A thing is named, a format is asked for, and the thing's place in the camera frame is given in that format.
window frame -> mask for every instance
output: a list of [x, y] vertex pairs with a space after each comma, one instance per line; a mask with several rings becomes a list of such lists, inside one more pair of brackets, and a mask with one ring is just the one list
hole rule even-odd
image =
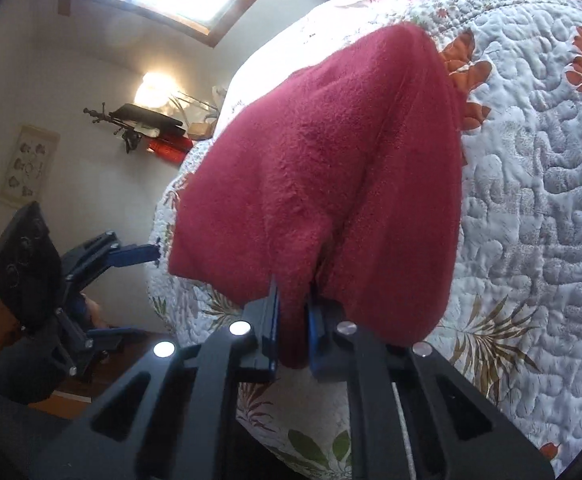
[[183, 16], [170, 14], [146, 4], [137, 4], [130, 0], [91, 1], [134, 12], [150, 20], [164, 23], [213, 48], [257, 0], [229, 0], [220, 12], [218, 12], [216, 19], [210, 25], [197, 23]]

picture on wall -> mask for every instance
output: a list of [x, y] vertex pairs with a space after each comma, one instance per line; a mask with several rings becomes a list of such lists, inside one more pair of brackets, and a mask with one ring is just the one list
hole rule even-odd
[[20, 207], [40, 200], [59, 140], [59, 134], [27, 124], [22, 126], [2, 182], [2, 202]]

lampshade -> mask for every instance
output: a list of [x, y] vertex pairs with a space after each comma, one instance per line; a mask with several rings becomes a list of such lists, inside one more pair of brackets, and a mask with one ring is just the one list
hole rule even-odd
[[172, 77], [149, 72], [137, 89], [135, 104], [144, 108], [162, 108], [178, 90], [178, 84]]

red cloth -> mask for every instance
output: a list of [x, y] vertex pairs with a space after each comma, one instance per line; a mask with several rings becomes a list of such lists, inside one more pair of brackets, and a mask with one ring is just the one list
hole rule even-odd
[[281, 360], [306, 359], [319, 290], [387, 342], [447, 306], [461, 201], [460, 110], [433, 42], [382, 28], [243, 110], [181, 191], [169, 261], [238, 304], [281, 295]]

white quilted bedspread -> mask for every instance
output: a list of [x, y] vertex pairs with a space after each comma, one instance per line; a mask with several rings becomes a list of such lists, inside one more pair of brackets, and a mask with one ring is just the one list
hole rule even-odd
[[[464, 48], [469, 63], [447, 63], [455, 81], [479, 73], [463, 132], [462, 227], [449, 307], [428, 340], [542, 447], [558, 474], [582, 449], [582, 2], [343, 1], [316, 8], [247, 61], [216, 136], [294, 70], [379, 27], [415, 22], [447, 61], [457, 61], [451, 46]], [[147, 267], [149, 294], [182, 344], [239, 315], [211, 286], [166, 270], [175, 190], [212, 142], [187, 157], [151, 234], [165, 256]], [[343, 384], [282, 370], [273, 386], [243, 386], [238, 417], [306, 476], [351, 477]]]

